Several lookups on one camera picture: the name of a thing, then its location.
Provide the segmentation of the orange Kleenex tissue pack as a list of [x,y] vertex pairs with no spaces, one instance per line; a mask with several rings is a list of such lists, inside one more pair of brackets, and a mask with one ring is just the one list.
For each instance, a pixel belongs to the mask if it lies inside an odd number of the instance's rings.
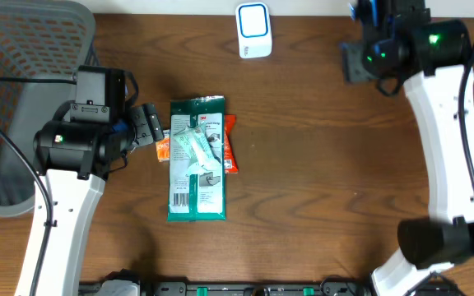
[[156,143],[156,156],[159,162],[170,160],[170,130],[164,130],[164,139]]

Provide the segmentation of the light green wrapper packet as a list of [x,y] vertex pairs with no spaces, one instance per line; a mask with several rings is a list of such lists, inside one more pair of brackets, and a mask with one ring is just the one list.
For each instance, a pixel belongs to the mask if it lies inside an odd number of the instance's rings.
[[207,140],[205,123],[200,123],[196,127],[186,127],[172,138],[189,157],[187,175],[203,174],[222,168]]

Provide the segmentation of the red snack bag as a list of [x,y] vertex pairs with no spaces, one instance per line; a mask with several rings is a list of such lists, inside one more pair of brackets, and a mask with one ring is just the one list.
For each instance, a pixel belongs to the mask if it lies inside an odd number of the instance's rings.
[[224,140],[224,168],[226,173],[238,173],[233,150],[230,144],[230,132],[236,122],[236,116],[232,114],[225,115],[225,140]]

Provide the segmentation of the green 3M gloves package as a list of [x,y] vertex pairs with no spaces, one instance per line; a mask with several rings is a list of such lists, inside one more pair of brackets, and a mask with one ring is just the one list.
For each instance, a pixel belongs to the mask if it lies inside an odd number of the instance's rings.
[[[225,219],[225,98],[221,95],[173,101],[170,105],[170,189],[168,221]],[[189,157],[172,136],[206,124],[206,137],[222,168],[187,175]]]

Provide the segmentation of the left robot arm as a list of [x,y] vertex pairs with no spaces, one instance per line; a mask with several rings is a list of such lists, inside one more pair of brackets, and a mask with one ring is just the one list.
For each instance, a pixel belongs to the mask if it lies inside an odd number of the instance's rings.
[[[18,295],[75,295],[91,221],[116,160],[163,139],[131,72],[80,66],[73,99],[33,140],[34,214]],[[127,86],[134,86],[131,94]]]

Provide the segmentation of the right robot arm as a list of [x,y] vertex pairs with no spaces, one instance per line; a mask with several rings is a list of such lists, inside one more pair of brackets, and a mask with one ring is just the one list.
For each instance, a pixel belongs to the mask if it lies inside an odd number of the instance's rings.
[[458,19],[433,21],[422,1],[358,0],[361,39],[342,45],[345,80],[403,93],[421,135],[430,200],[424,218],[397,227],[398,249],[365,294],[459,294],[434,278],[474,257],[474,35]]

